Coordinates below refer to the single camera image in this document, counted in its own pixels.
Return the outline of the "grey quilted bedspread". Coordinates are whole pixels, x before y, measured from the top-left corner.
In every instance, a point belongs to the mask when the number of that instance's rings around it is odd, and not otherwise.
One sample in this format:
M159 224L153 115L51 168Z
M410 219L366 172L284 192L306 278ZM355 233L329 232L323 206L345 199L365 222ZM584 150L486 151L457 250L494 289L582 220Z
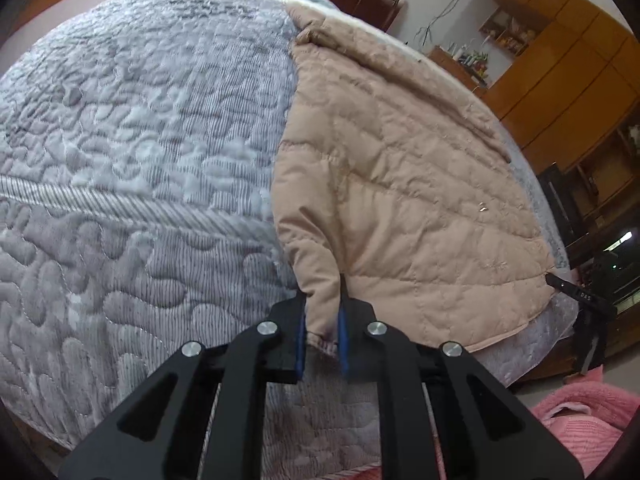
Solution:
M297 87L296 27L272 0L108 0L51 30L1 81L1 474L66 458L188 341L228 344L303 294L305 362L266 390L257 479L382 476L378 387L308 340L307 295L274 224ZM532 168L499 125L554 261ZM552 297L482 350L508 388L577 314Z

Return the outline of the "pink fluffy cloth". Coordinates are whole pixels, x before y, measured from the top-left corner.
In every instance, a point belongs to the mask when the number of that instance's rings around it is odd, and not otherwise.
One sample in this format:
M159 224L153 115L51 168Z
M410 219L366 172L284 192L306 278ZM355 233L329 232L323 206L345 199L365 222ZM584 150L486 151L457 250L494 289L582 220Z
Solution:
M603 366L567 378L532 408L588 477L620 440L639 408L637 393L607 384Z

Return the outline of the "black television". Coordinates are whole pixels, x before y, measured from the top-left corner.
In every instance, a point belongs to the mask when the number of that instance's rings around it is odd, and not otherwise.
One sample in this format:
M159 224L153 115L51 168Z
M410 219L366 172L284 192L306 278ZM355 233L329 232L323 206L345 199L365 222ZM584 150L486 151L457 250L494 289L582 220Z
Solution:
M548 200L560 237L565 246L587 233L584 219L574 200L568 180L554 162L538 174L538 181Z

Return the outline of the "large wooden wardrobe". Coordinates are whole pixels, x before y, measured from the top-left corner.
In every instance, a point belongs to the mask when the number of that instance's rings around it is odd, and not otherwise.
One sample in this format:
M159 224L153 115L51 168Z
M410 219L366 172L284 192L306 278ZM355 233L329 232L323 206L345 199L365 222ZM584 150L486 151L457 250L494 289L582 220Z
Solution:
M481 30L514 61L483 99L538 178L554 162L587 233L573 266L639 223L639 43L588 0L494 0Z

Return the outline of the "beige quilted jacket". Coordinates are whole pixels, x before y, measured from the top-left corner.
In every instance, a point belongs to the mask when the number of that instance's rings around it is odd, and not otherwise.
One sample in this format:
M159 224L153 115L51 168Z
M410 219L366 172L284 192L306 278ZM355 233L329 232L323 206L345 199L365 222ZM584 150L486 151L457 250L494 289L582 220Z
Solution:
M554 261L495 116L389 36L286 10L297 87L271 197L309 342L335 351L342 292L427 346L521 333L548 306Z

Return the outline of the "wooden desk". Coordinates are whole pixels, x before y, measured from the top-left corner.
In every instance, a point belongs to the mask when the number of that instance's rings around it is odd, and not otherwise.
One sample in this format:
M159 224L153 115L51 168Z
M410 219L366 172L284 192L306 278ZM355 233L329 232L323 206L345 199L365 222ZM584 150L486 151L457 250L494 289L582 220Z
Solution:
M441 47L434 47L427 57L443 70L450 73L451 76L454 76L465 88L468 88L479 98L482 98L486 93L487 86L484 79L477 76L469 67L463 66L456 61L448 52L442 50Z

